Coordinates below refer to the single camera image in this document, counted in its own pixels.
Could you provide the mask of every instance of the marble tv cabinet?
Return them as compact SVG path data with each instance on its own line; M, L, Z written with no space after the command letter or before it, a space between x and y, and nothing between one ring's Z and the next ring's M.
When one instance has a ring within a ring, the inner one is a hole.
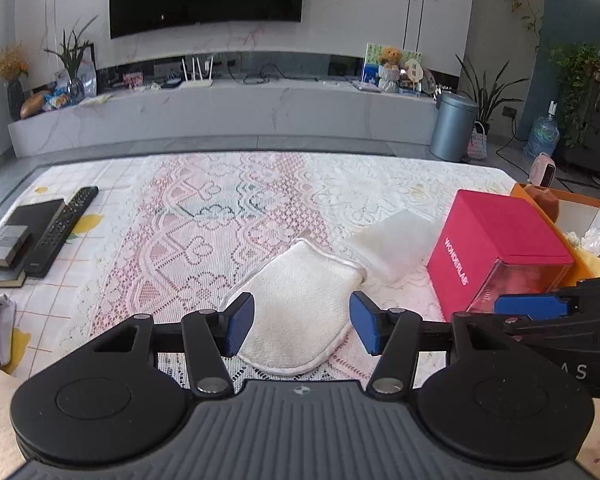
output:
M325 136L428 145L432 98L361 92L348 82L297 80L119 91L104 104L9 125L17 156L130 140L196 136Z

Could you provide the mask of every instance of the remote control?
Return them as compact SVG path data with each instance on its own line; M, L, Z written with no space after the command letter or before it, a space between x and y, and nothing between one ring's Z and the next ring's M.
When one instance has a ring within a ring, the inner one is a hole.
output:
M65 240L97 194L97 186L80 188L71 202L64 206L27 258L24 266L27 276L46 276Z

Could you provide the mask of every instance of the lace tablecloth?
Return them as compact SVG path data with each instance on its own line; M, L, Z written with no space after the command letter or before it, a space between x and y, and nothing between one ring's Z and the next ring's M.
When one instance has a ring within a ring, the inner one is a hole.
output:
M138 171L126 202L107 219L107 241L60 338L62 353L138 312L174 322L217 308L245 273L285 251L304 229L352 258L343 238L401 209L443 219L458 189L508 194L514 183L493 168L317 153L154 156ZM370 278L362 289L382 308L399 305L442 319L423 267L394 287ZM416 382L442 366L442 358L421 354ZM376 360L351 330L327 362L301 379L365 384ZM160 362L186 384L183 356L168 354ZM238 358L226 364L236 387L245 378L270 378Z

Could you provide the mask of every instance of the trash can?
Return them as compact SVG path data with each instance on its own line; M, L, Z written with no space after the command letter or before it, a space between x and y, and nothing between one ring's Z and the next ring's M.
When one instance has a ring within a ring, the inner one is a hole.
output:
M442 160L459 162L471 139L478 105L471 99L446 92L438 98L438 108L429 151Z

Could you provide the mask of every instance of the pink wonderlab box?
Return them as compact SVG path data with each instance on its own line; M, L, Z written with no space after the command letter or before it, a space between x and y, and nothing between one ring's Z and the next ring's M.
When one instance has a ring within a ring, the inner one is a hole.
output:
M562 241L521 198L461 189L427 270L446 320L493 312L502 294L546 292L573 264Z

